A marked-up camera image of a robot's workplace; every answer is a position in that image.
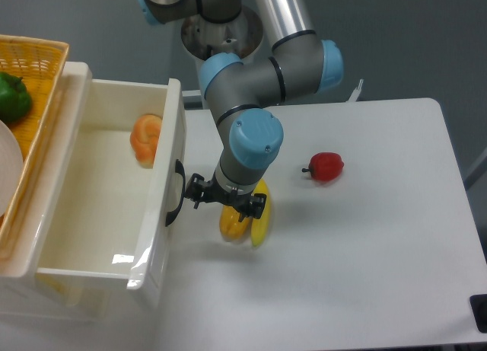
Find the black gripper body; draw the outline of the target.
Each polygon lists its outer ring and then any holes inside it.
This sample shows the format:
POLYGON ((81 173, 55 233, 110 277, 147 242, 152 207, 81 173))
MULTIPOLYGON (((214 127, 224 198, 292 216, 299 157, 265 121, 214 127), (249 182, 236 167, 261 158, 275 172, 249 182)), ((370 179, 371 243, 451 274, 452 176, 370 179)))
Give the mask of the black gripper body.
POLYGON ((230 181, 223 174, 213 174, 208 182, 208 201, 221 203, 234 209, 248 209, 252 206, 255 184, 240 185, 230 181))

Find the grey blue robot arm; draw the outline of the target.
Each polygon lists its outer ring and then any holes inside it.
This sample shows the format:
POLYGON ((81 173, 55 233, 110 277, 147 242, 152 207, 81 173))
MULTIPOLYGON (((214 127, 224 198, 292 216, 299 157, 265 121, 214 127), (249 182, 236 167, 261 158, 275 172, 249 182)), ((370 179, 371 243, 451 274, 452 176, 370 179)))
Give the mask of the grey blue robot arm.
POLYGON ((194 174, 182 197, 221 203, 241 218, 262 216, 258 181, 275 160, 284 133, 269 108, 339 85, 342 54, 314 30, 304 0, 138 0, 146 20, 190 24, 181 39, 200 61, 202 99, 212 113, 223 151, 210 180, 194 174))

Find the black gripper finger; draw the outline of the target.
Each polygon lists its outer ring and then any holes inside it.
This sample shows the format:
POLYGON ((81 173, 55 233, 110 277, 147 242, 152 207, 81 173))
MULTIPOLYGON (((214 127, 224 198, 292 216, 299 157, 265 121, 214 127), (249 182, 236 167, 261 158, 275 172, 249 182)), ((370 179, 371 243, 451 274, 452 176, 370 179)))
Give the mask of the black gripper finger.
POLYGON ((193 202, 194 209, 198 209, 201 203, 213 203, 212 181, 205 180, 200 174, 192 174, 186 185, 184 197, 193 202))
POLYGON ((266 206, 264 193, 247 193, 237 196, 237 211, 239 222, 246 218, 260 219, 266 206))

